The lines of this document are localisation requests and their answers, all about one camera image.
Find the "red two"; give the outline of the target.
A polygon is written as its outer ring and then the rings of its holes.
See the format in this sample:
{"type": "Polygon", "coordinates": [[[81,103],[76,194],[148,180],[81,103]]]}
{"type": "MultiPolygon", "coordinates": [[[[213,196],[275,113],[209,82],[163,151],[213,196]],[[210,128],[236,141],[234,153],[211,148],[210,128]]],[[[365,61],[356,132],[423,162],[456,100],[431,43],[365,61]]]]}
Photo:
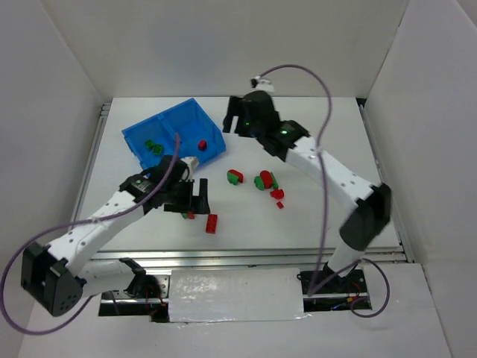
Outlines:
{"type": "Polygon", "coordinates": [[[218,215],[209,214],[206,220],[205,232],[209,234],[215,234],[218,225],[218,215]]]}

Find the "green square lego brick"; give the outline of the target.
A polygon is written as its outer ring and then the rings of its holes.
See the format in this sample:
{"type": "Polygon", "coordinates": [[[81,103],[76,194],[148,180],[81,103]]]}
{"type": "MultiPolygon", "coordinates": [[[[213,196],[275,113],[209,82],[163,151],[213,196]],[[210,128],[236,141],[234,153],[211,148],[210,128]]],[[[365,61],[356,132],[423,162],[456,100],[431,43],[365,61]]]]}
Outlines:
{"type": "Polygon", "coordinates": [[[153,155],[161,155],[163,152],[163,146],[160,144],[155,144],[152,148],[153,155]]]}

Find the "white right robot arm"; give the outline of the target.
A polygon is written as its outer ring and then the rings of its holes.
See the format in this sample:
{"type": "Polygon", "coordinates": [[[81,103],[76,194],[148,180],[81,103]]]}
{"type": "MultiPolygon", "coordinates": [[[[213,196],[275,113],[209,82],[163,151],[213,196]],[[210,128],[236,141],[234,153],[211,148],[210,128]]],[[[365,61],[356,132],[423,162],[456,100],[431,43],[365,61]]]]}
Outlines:
{"type": "Polygon", "coordinates": [[[223,131],[256,139],[271,156],[320,184],[325,199],[333,198],[343,207],[347,216],[339,229],[341,241],[323,273],[336,283],[346,279],[391,221],[391,188],[359,177],[320,148],[302,125],[281,120],[272,97],[263,90],[230,97],[223,131]]]}

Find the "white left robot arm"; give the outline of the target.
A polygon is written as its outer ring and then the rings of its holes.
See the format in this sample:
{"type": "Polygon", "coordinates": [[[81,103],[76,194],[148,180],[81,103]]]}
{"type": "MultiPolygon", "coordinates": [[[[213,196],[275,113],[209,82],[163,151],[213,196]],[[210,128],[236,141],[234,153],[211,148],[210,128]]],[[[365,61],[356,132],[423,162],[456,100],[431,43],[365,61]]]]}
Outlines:
{"type": "Polygon", "coordinates": [[[196,157],[164,156],[159,165],[132,175],[93,213],[85,224],[72,224],[46,245],[31,243],[22,253],[22,287],[52,316],[71,310],[86,296],[120,290],[142,295],[157,280],[136,261],[120,257],[93,263],[92,257],[126,227],[150,211],[207,215],[208,181],[200,179],[193,193],[196,157]]]}

